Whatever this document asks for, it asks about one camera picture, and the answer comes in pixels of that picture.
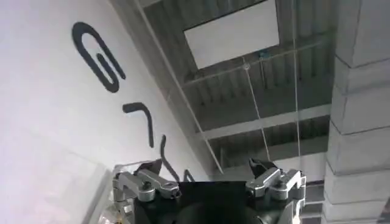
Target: white ceiling panel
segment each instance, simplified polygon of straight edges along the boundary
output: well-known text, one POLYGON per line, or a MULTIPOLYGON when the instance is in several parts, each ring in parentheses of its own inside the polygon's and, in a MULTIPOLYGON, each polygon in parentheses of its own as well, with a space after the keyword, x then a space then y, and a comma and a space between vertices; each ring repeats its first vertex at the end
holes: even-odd
POLYGON ((275 0, 184 31, 199 69, 279 44, 275 0))

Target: black lettering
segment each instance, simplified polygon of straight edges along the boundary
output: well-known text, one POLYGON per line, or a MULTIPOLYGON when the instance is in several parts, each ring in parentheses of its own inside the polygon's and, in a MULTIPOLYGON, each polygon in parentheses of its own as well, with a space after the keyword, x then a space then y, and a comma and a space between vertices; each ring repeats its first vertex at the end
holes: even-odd
POLYGON ((99 66, 96 64, 95 60, 92 58, 90 53, 88 53, 88 51, 85 49, 85 46, 83 44, 82 37, 85 33, 88 33, 95 38, 96 42, 102 48, 107 58, 111 61, 112 65, 119 73, 119 76, 122 79, 126 79, 126 75, 124 74, 118 62, 115 60, 110 49, 107 47, 107 45, 105 45, 103 39, 100 37, 99 33, 93 27, 83 22, 77 22, 73 25, 73 29, 72 29, 73 43, 76 46, 76 49, 79 51, 79 54, 84 58, 87 65, 92 69, 92 71, 95 73, 95 75, 98 77, 99 81, 104 85, 104 87, 111 93, 116 93, 119 90, 119 80, 117 76, 115 75, 114 71, 112 70, 111 66, 107 63, 103 55, 96 54, 97 60, 100 62, 102 67, 110 76, 112 82, 110 82, 103 74, 103 72, 99 69, 99 66))
POLYGON ((191 175, 190 171, 188 169, 184 170, 184 177, 183 177, 184 182, 195 182, 194 177, 191 175))
POLYGON ((161 155, 161 160, 163 161, 164 166, 166 169, 169 171, 169 173, 172 175, 172 177, 176 180, 176 182, 180 181, 180 178, 176 171, 172 168, 171 164, 166 160, 165 157, 165 144, 166 144, 166 136, 163 135, 163 138, 161 139, 161 144, 160 144, 160 155, 161 155))
POLYGON ((149 109, 145 106, 145 104, 141 102, 136 103, 128 103, 122 106, 122 110, 125 113, 132 113, 135 111, 142 111, 147 119, 147 133, 149 136, 149 146, 151 148, 154 147, 154 136, 153 136, 153 123, 152 123, 152 116, 149 109))

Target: concrete block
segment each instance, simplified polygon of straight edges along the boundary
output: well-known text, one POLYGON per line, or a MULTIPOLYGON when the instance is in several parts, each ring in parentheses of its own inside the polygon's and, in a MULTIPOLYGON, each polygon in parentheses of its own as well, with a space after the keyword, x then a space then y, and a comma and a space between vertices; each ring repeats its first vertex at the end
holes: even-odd
POLYGON ((390 1, 340 1, 336 54, 350 67, 390 57, 390 1))
POLYGON ((389 72, 390 60, 351 69, 335 59, 331 119, 341 133, 390 125, 389 72))
POLYGON ((352 65, 353 47, 358 27, 358 15, 361 1, 340 1, 337 30, 336 55, 352 65))
POLYGON ((325 195, 322 212, 325 221, 353 223, 352 220, 376 220, 379 218, 385 201, 360 201, 354 203, 332 204, 325 195))
POLYGON ((387 200, 390 195, 390 170, 337 176, 327 163, 325 194, 332 204, 387 200))
POLYGON ((389 9, 390 1, 388 0, 361 1, 353 49, 354 66, 390 57, 389 9))
POLYGON ((327 159, 338 175, 390 168, 390 128, 341 135, 331 123, 327 159))

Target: white wall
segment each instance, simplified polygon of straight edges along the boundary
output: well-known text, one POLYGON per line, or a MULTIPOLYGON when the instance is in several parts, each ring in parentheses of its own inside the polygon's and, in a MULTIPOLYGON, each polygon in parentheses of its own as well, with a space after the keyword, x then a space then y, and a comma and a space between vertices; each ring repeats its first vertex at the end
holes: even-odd
MULTIPOLYGON (((118 163, 166 157, 182 178, 189 169, 207 180, 132 40, 103 0, 3 1, 0 3, 0 221, 81 223, 107 173, 118 163), (99 32, 126 80, 111 93, 72 40, 85 22, 99 32), (154 149, 143 113, 124 114, 125 103, 151 112, 154 149)), ((94 57, 101 51, 86 34, 94 57)), ((163 169, 162 174, 170 178, 163 169)))
POLYGON ((184 98, 180 94, 180 87, 175 84, 172 77, 175 74, 171 74, 172 71, 168 68, 169 62, 165 61, 163 54, 159 53, 159 46, 148 30, 147 22, 143 19, 139 11, 141 8, 137 6, 136 2, 137 0, 112 0, 112 5, 118 12, 118 16, 126 31, 132 37, 136 49, 141 54, 146 67, 168 102, 168 107, 184 132, 194 154, 201 162, 206 173, 212 175, 215 162, 206 142, 197 137, 199 131, 184 98))

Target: hanging wire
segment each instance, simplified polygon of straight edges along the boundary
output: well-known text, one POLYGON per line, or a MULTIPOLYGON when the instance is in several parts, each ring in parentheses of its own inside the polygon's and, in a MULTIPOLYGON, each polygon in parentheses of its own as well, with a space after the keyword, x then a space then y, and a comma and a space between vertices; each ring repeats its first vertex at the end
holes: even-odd
POLYGON ((263 66, 263 60, 260 61, 260 73, 261 73, 261 81, 263 82, 263 89, 268 88, 266 77, 264 76, 264 66, 263 66))
MULTIPOLYGON (((291 14, 292 14, 292 45, 296 48, 296 10, 295 0, 291 1, 291 14)), ((299 157, 299 169, 302 170, 302 157, 300 154, 300 131, 299 131, 299 109, 298 109, 298 79, 297 79, 297 51, 294 51, 294 79, 295 79, 295 108, 296 108, 296 125, 297 125, 297 140, 298 140, 298 157, 299 157)))
POLYGON ((248 83, 249 83, 249 87, 250 87, 250 93, 251 93, 252 98, 253 98, 253 103, 255 104, 255 109, 256 109, 256 113, 257 113, 257 118, 258 118, 258 120, 260 121, 261 134, 263 135, 263 141, 264 141, 264 145, 265 145, 266 151, 267 151, 267 159, 268 159, 268 161, 271 161, 271 158, 269 157, 269 150, 268 150, 266 135, 264 134, 263 123, 261 122, 261 117, 260 117, 260 112, 259 112, 259 110, 258 110, 258 106, 257 106, 257 102, 256 102, 255 92, 253 91, 254 88, 253 88, 253 86, 252 86, 252 81, 250 80, 250 75, 249 75, 250 65, 246 63, 244 57, 243 57, 243 61, 244 61, 243 69, 244 69, 244 71, 245 71, 245 73, 246 73, 246 76, 247 76, 247 79, 248 79, 248 83))

